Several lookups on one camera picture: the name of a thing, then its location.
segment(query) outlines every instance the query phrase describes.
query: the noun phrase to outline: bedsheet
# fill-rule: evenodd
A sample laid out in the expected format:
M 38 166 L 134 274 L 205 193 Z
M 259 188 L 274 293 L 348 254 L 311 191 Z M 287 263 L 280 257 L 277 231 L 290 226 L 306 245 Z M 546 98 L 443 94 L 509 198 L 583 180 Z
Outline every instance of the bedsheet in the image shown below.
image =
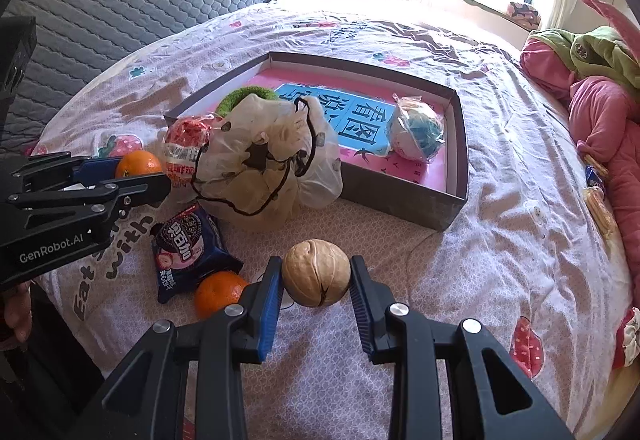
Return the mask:
M 35 152 L 106 156 L 141 145 L 157 152 L 164 112 L 268 51 L 397 67 L 456 89 L 470 179 L 468 202 L 445 233 L 338 200 L 302 210 L 274 233 L 223 223 L 226 245 L 253 281 L 270 255 L 303 239 L 329 240 L 363 255 L 398 301 L 440 321 L 476 317 L 515 354 L 516 326 L 529 323 L 542 349 L 533 380 L 580 435 L 602 401 L 614 333 L 630 302 L 622 248 L 605 248 L 582 202 L 584 165 L 562 123 L 566 112 L 556 113 L 524 78 L 513 48 L 438 29 L 434 19 L 399 0 L 277 0 L 220 16 L 96 78 L 47 125 Z M 105 374 L 157 319 L 196 319 L 190 294 L 156 303 L 148 231 L 178 209 L 168 199 L 159 209 L 133 210 L 116 223 L 104 253 L 39 279 Z M 245 367 L 243 380 L 251 438 L 386 438 L 392 370 L 367 362 L 349 297 L 281 312 L 273 352 L 262 366 Z

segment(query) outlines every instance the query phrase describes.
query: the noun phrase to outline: plastic-wrapped ball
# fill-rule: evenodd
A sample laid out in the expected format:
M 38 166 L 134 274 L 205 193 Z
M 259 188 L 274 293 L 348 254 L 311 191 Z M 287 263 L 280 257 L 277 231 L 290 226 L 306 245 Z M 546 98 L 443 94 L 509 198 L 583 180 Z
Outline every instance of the plastic-wrapped ball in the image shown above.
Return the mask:
M 389 122 L 388 138 L 401 157 L 430 162 L 444 144 L 444 127 L 428 104 L 400 98 Z
M 349 288 L 351 265 L 340 247 L 312 238 L 294 245 L 282 260 L 282 280 L 299 305 L 310 308 L 340 301 Z

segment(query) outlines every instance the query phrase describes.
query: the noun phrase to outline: cookie package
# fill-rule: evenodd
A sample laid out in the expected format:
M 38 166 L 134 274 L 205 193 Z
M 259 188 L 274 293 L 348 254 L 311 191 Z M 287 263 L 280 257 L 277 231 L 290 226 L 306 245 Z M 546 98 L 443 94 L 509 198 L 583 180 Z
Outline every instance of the cookie package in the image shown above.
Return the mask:
M 199 204 L 156 224 L 151 234 L 158 303 L 195 290 L 212 273 L 242 269 L 242 261 L 226 251 L 216 220 Z

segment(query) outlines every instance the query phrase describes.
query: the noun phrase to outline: folded blanket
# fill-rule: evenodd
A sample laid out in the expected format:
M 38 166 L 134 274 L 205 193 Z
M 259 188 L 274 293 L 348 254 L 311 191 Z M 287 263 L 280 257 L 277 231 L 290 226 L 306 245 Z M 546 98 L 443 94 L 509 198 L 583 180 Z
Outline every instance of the folded blanket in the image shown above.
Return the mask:
M 550 46 L 579 78 L 608 77 L 640 99 L 640 66 L 616 29 L 604 26 L 586 34 L 548 29 L 529 38 Z

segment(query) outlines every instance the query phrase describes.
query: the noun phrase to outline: black drawstring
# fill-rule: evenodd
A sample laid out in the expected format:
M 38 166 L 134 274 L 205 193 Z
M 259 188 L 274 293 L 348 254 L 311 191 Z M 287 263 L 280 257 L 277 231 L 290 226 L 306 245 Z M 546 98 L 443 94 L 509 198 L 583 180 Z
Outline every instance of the black drawstring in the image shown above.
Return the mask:
M 306 161 L 306 163 L 302 163 L 303 165 L 300 166 L 300 162 L 302 162 L 302 158 L 300 151 L 297 151 L 294 155 L 292 155 L 291 157 L 289 157 L 289 159 L 286 159 L 284 161 L 282 161 L 281 163 L 286 162 L 286 168 L 285 168 L 285 172 L 284 175 L 282 176 L 282 180 L 280 181 L 280 183 L 278 184 L 278 186 L 276 187 L 276 189 L 274 189 L 271 194 L 267 197 L 267 200 L 265 200 L 265 202 L 260 206 L 260 208 L 256 211 L 254 211 L 253 213 L 247 213 L 246 211 L 242 211 L 241 209 L 238 209 L 236 207 L 236 205 L 230 201 L 227 200 L 226 198 L 210 198 L 210 197 L 206 197 L 204 196 L 199 190 L 198 188 L 196 188 L 196 184 L 197 183 L 203 183 L 201 180 L 198 180 L 198 165 L 200 164 L 200 157 L 202 156 L 202 154 L 207 151 L 209 149 L 209 143 L 205 144 L 204 146 L 201 146 L 200 149 L 198 150 L 198 155 L 196 157 L 196 164 L 195 164 L 195 168 L 193 170 L 193 175 L 191 175 L 191 188 L 193 189 L 193 191 L 196 193 L 198 199 L 200 200 L 206 200 L 207 202 L 219 202 L 221 204 L 225 204 L 228 207 L 231 207 L 233 211 L 235 211 L 236 213 L 238 213 L 239 215 L 242 216 L 256 216 L 258 214 L 260 214 L 262 211 L 264 211 L 264 209 L 267 207 L 267 205 L 269 205 L 273 200 L 275 200 L 278 197 L 278 193 L 280 192 L 280 190 L 284 187 L 285 182 L 287 181 L 287 177 L 289 176 L 289 172 L 291 171 L 291 162 L 296 162 L 297 168 L 296 168 L 296 172 L 295 175 L 296 177 L 301 177 L 303 175 L 306 174 L 306 172 L 308 172 L 309 167 L 311 166 L 311 163 L 314 160 L 314 157 L 316 156 L 316 140 L 317 140 L 317 136 L 316 136 L 316 131 L 313 127 L 313 124 L 311 124 L 311 115 L 310 115 L 310 109 L 309 109 L 309 103 L 304 100 L 302 97 L 298 97 L 295 101 L 294 104 L 296 105 L 296 112 L 298 112 L 298 103 L 302 102 L 305 106 L 306 106 L 306 125 L 309 128 L 309 133 L 311 134 L 311 152 L 309 153 L 309 159 Z

